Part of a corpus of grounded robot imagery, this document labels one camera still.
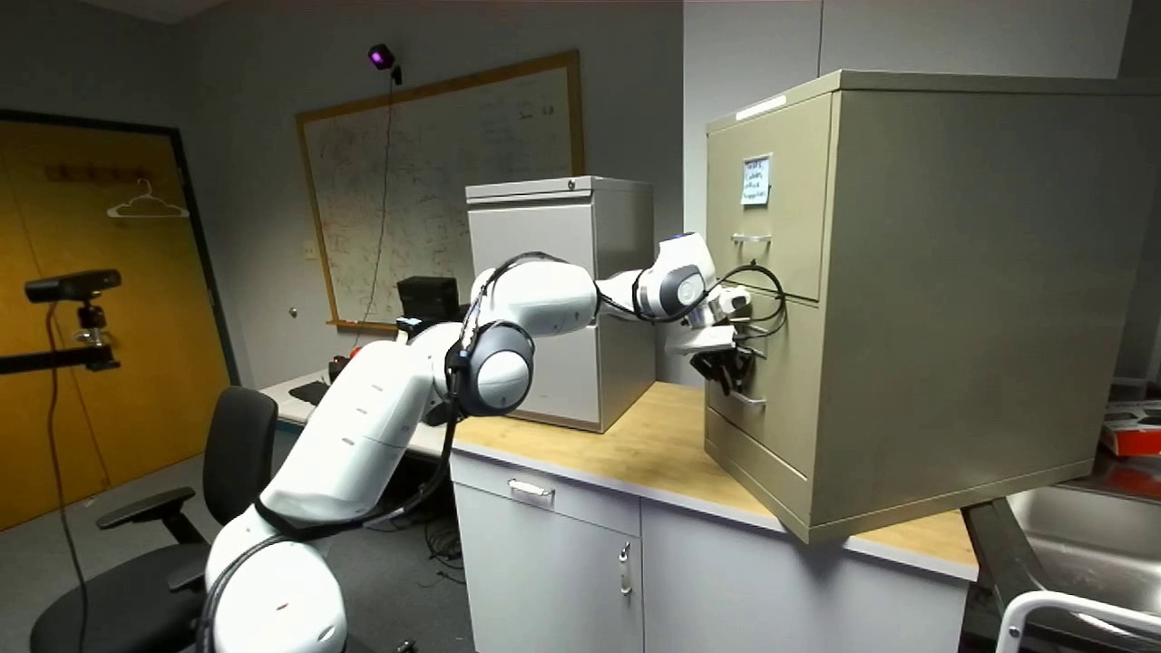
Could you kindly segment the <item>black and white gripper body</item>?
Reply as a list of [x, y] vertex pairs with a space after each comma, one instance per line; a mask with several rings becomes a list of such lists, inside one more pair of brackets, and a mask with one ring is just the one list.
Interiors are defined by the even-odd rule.
[[756, 293], [743, 286], [720, 286], [707, 293], [697, 335], [688, 338], [688, 362], [699, 375], [740, 375], [751, 362]]

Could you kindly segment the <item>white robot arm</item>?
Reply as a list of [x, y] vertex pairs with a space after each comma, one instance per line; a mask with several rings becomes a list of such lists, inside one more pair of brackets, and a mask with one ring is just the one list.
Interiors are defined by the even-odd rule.
[[613, 277], [546, 251], [478, 274], [457, 324], [364, 346], [277, 477], [219, 531], [196, 653], [346, 653], [346, 595], [316, 540], [372, 519], [420, 422], [454, 430], [520, 409], [542, 338], [618, 316], [686, 324], [686, 352], [697, 357], [733, 352], [751, 308], [756, 298], [714, 274], [697, 231]]

